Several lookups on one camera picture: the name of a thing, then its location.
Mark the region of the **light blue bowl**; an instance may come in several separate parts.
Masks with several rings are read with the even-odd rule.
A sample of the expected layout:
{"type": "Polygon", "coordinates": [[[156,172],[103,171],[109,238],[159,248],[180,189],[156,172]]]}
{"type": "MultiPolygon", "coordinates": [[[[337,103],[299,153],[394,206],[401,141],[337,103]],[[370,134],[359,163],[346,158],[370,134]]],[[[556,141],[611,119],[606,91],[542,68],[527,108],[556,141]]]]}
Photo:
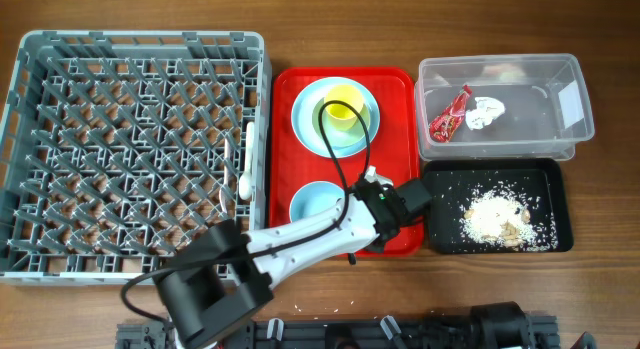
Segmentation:
{"type": "Polygon", "coordinates": [[[343,197],[343,189],[334,183],[310,182],[294,194],[289,205],[290,221],[295,222],[323,212],[343,197]]]}

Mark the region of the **small green plate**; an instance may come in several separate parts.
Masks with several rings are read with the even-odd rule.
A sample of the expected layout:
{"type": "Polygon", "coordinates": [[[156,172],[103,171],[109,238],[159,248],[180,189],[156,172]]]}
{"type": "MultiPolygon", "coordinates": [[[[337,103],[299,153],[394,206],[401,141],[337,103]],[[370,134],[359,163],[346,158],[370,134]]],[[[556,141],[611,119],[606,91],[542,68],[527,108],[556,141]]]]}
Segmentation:
{"type": "MultiPolygon", "coordinates": [[[[316,136],[318,137],[322,147],[324,147],[324,142],[322,140],[318,118],[319,118],[319,111],[323,104],[324,104],[324,101],[320,99],[316,103],[314,110],[312,112],[313,130],[316,136]]],[[[358,144],[365,137],[364,131],[362,129],[361,124],[359,123],[359,120],[356,120],[354,125],[351,126],[349,129],[339,130],[339,129],[336,129],[331,124],[328,110],[325,110],[323,112],[321,119],[323,123],[323,128],[325,129],[325,134],[329,140],[329,143],[333,148],[345,148],[345,147],[358,144]]]]}

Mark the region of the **red snack wrapper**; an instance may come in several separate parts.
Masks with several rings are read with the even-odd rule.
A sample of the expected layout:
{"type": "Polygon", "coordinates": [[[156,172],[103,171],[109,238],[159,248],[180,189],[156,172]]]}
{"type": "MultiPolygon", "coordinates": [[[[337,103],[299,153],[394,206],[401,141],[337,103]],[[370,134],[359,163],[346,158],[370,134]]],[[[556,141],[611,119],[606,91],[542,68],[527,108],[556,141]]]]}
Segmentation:
{"type": "Polygon", "coordinates": [[[439,143],[448,143],[461,125],[466,115],[466,106],[472,90],[463,85],[452,103],[429,124],[431,138],[439,143]]]}

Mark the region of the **food scraps rice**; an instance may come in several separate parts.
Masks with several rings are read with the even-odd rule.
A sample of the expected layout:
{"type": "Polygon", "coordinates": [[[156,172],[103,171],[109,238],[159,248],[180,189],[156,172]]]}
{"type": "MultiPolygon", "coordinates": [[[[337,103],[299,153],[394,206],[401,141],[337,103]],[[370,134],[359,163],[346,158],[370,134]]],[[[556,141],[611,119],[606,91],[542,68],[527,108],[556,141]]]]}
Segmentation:
{"type": "Polygon", "coordinates": [[[475,185],[460,205],[464,242],[491,249],[543,252],[558,248],[555,216],[540,194],[527,194],[515,183],[499,180],[475,185]]]}

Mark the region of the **yellow plastic cup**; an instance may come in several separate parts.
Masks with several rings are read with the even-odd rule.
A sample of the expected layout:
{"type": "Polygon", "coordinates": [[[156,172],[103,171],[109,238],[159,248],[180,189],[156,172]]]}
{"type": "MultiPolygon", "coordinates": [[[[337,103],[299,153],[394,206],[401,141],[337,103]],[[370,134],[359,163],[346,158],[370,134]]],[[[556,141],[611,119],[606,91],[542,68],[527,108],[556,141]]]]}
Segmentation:
{"type": "Polygon", "coordinates": [[[346,131],[357,121],[354,109],[360,113],[364,108],[364,96],[360,90],[351,84],[340,84],[330,89],[324,98],[325,102],[338,101],[338,104],[330,104],[325,112],[329,123],[337,130],[346,131]]]}

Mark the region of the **large light blue plate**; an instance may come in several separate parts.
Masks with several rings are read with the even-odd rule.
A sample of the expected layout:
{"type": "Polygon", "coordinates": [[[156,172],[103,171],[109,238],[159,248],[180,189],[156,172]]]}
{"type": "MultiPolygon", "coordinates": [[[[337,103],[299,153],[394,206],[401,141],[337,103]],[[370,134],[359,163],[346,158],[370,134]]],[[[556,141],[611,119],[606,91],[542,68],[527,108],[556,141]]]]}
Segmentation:
{"type": "MultiPolygon", "coordinates": [[[[324,144],[320,144],[312,126],[312,112],[316,103],[322,99],[336,85],[351,84],[356,86],[364,96],[364,108],[361,116],[367,125],[370,141],[373,141],[380,127],[380,110],[374,96],[363,85],[344,77],[328,77],[319,79],[307,85],[297,96],[292,106],[291,122],[295,136],[299,142],[312,153],[321,157],[329,157],[324,144]]],[[[337,158],[345,158],[359,153],[366,148],[365,137],[358,144],[333,148],[337,158]]]]}

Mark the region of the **white plastic spoon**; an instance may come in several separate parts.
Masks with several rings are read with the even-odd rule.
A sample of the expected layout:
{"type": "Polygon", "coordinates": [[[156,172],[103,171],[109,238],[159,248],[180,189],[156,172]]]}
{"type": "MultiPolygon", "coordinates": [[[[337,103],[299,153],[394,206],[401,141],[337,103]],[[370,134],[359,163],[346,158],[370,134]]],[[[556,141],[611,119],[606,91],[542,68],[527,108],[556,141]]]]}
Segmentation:
{"type": "Polygon", "coordinates": [[[252,197],[252,159],[254,152],[255,124],[248,122],[246,126],[244,169],[238,181],[238,192],[242,200],[250,201],[252,197]]]}

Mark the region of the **white tissue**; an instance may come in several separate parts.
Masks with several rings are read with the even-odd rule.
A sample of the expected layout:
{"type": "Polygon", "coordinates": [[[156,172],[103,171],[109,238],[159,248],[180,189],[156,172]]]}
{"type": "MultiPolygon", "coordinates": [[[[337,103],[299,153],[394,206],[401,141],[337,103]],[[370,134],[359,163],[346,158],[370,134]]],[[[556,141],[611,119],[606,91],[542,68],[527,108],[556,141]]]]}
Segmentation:
{"type": "Polygon", "coordinates": [[[476,107],[466,113],[465,123],[470,130],[480,130],[490,125],[506,112],[505,105],[491,97],[476,97],[476,107]]]}

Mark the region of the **white plastic fork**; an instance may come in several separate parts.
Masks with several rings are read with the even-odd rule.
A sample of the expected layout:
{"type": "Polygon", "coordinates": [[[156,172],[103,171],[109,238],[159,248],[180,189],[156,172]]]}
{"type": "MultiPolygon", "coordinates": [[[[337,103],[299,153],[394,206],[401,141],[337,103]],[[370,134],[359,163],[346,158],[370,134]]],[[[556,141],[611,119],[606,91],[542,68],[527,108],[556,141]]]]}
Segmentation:
{"type": "Polygon", "coordinates": [[[224,139],[224,159],[223,159],[223,182],[219,190],[219,202],[221,206],[222,214],[225,218],[228,217],[228,199],[229,199],[229,181],[230,181],[230,169],[228,163],[231,160],[231,144],[228,138],[224,139]]]}

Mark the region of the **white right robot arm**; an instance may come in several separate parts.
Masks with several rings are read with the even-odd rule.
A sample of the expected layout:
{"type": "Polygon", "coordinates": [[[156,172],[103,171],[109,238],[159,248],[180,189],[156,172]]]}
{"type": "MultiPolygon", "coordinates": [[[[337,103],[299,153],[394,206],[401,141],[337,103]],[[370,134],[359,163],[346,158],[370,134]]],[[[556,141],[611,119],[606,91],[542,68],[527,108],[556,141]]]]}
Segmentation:
{"type": "Polygon", "coordinates": [[[474,306],[470,319],[469,348],[561,348],[557,317],[525,313],[515,302],[474,306]]]}

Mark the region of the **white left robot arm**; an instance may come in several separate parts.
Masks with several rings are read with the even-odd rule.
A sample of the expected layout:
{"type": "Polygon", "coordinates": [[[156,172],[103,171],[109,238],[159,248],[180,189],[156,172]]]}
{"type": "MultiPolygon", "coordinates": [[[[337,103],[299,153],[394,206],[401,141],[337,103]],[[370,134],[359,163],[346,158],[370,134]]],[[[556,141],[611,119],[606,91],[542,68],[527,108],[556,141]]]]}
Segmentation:
{"type": "Polygon", "coordinates": [[[286,225],[240,232],[226,220],[180,251],[154,284],[181,344],[202,348],[248,322],[292,274],[333,256],[383,251],[431,199],[419,179],[399,187],[360,180],[332,207],[286,225]]]}

